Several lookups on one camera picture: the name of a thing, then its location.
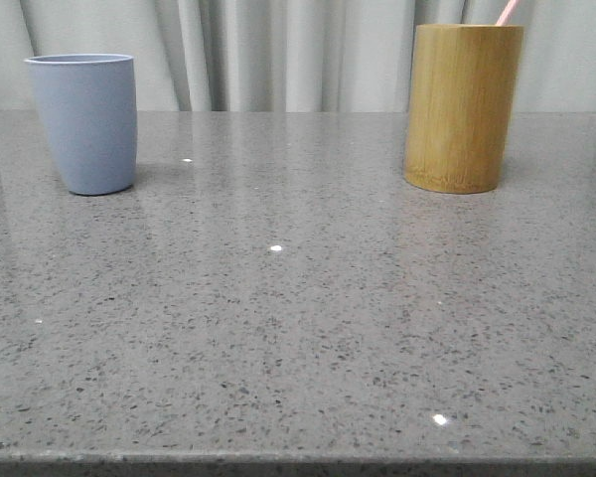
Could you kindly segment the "blue plastic cup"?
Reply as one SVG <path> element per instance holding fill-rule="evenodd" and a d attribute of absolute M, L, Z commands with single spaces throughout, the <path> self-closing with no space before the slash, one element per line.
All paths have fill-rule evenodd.
<path fill-rule="evenodd" d="M 99 196 L 130 188 L 138 137 L 134 58 L 66 54 L 24 63 L 67 189 Z"/>

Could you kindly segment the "grey pleated curtain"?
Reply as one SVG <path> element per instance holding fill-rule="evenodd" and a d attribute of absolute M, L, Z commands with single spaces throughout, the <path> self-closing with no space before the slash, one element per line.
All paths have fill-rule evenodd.
<path fill-rule="evenodd" d="M 491 24 L 501 1 L 0 1 L 0 110 L 34 105 L 25 60 L 135 60 L 142 110 L 401 112 L 414 31 Z"/>

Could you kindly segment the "bamboo cylindrical holder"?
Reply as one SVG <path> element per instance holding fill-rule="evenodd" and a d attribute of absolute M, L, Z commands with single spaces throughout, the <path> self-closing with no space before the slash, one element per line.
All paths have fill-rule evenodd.
<path fill-rule="evenodd" d="M 498 187 L 522 37 L 521 26 L 417 26 L 404 159 L 409 184 L 450 194 Z"/>

